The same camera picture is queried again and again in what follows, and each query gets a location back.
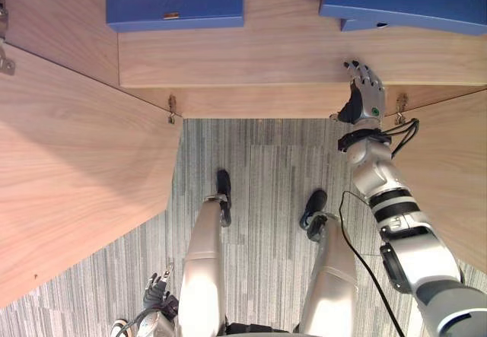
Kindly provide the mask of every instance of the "metal hinge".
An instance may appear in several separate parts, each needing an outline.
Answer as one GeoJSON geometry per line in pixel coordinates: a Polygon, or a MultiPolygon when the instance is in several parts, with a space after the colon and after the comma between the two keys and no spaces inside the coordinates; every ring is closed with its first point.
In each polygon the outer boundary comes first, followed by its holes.
{"type": "Polygon", "coordinates": [[[406,104],[408,103],[408,95],[405,93],[399,94],[396,99],[396,125],[400,126],[406,122],[406,117],[403,115],[406,110],[406,104]]]}
{"type": "Polygon", "coordinates": [[[174,124],[176,120],[174,119],[176,115],[176,97],[174,95],[169,95],[169,99],[167,99],[167,105],[169,105],[169,117],[167,118],[167,122],[170,124],[174,124]]]}
{"type": "Polygon", "coordinates": [[[3,50],[5,34],[8,29],[8,10],[5,7],[5,0],[0,0],[0,72],[6,75],[14,75],[15,62],[7,58],[3,50]]]}

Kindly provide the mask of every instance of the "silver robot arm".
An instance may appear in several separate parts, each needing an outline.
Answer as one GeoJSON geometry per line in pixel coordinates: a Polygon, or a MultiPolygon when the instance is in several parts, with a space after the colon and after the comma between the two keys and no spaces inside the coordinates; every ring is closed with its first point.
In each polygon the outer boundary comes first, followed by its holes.
{"type": "Polygon", "coordinates": [[[336,118],[353,130],[340,139],[339,149],[347,153],[353,183],[376,218],[393,287],[414,296],[431,336],[487,335],[487,296],[463,284],[454,256],[392,162],[390,137],[380,130],[382,82],[357,61],[345,67],[352,95],[336,118]]]}

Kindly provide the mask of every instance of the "cabinet door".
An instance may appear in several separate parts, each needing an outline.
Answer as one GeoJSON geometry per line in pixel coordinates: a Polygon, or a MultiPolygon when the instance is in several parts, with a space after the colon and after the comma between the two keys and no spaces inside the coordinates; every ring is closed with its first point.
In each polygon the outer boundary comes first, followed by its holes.
{"type": "Polygon", "coordinates": [[[0,74],[0,307],[165,209],[181,119],[25,51],[0,74]]]}
{"type": "Polygon", "coordinates": [[[419,132],[394,162],[455,256],[487,272],[487,91],[406,116],[419,132]]]}

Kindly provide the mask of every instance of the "black wire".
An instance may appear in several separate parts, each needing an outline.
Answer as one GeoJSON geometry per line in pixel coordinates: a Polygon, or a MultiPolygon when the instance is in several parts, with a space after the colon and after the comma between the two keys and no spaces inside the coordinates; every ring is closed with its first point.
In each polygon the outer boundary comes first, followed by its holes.
{"type": "Polygon", "coordinates": [[[413,123],[409,126],[408,132],[404,135],[403,139],[399,142],[399,144],[394,148],[393,152],[391,153],[391,158],[394,158],[396,154],[414,138],[416,133],[419,130],[419,120],[412,119],[413,123]]]}
{"type": "Polygon", "coordinates": [[[350,194],[350,195],[353,195],[355,198],[357,198],[358,200],[360,200],[361,202],[363,202],[364,204],[366,204],[366,206],[368,207],[367,202],[364,201],[360,196],[357,196],[356,194],[354,194],[353,192],[350,192],[348,190],[345,190],[342,193],[342,201],[340,202],[339,214],[340,214],[340,223],[342,225],[342,235],[343,235],[343,238],[345,239],[345,242],[349,245],[350,250],[352,250],[352,252],[357,256],[357,258],[359,259],[359,261],[361,262],[361,264],[365,267],[365,269],[367,270],[368,274],[370,275],[372,281],[374,282],[375,288],[379,292],[380,298],[382,299],[382,302],[384,303],[384,306],[386,307],[387,312],[389,313],[389,317],[391,318],[391,320],[393,321],[394,326],[396,327],[397,334],[400,337],[405,337],[404,336],[404,332],[401,329],[401,326],[397,322],[396,316],[394,316],[393,310],[390,308],[389,301],[387,301],[386,295],[384,294],[384,292],[382,290],[382,287],[379,284],[379,281],[376,279],[376,277],[374,275],[374,272],[371,270],[371,268],[365,262],[365,260],[362,258],[362,256],[360,256],[360,253],[358,253],[358,251],[353,247],[353,245],[350,243],[349,239],[346,236],[345,227],[343,225],[343,215],[342,215],[342,207],[343,207],[343,202],[345,200],[345,193],[346,192],[348,194],[350,194]]]}
{"type": "Polygon", "coordinates": [[[398,125],[394,128],[382,132],[382,134],[390,135],[390,136],[405,134],[404,137],[400,140],[399,144],[392,151],[391,158],[394,158],[397,155],[397,153],[416,135],[418,130],[419,130],[419,120],[413,118],[408,122],[405,122],[401,125],[398,125]],[[401,129],[405,126],[407,126],[406,129],[397,131],[397,129],[401,129]]]}
{"type": "Polygon", "coordinates": [[[148,308],[148,309],[145,309],[143,310],[142,312],[140,312],[138,314],[138,316],[136,318],[134,318],[132,321],[128,322],[127,324],[124,325],[124,327],[122,327],[120,329],[120,331],[118,331],[118,333],[115,335],[115,337],[120,337],[122,335],[122,333],[124,333],[127,329],[129,329],[130,327],[132,327],[134,324],[140,324],[140,322],[147,316],[149,315],[150,313],[153,313],[153,312],[159,312],[161,310],[159,309],[155,309],[155,308],[148,308]]]}

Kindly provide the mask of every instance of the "wooden surface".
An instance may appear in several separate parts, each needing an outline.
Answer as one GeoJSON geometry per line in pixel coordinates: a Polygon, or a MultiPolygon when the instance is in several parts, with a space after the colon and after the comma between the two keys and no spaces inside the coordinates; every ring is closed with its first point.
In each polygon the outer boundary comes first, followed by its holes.
{"type": "Polygon", "coordinates": [[[5,50],[17,71],[0,75],[0,307],[165,209],[182,122],[5,50]]]}
{"type": "Polygon", "coordinates": [[[7,42],[117,86],[117,35],[105,0],[7,0],[7,42]]]}
{"type": "Polygon", "coordinates": [[[245,26],[119,35],[123,87],[348,80],[357,58],[390,84],[485,84],[487,36],[408,27],[341,33],[320,0],[245,0],[245,26]]]}
{"type": "MultiPolygon", "coordinates": [[[[477,86],[391,85],[387,87],[387,113],[396,112],[396,99],[409,97],[406,109],[423,107],[480,91],[477,86]]],[[[293,86],[195,87],[132,89],[130,93],[168,109],[167,99],[177,99],[176,112],[184,118],[327,118],[349,99],[349,84],[293,86]]]]}
{"type": "Polygon", "coordinates": [[[421,123],[396,165],[455,256],[487,272],[487,91],[406,115],[421,123]]]}

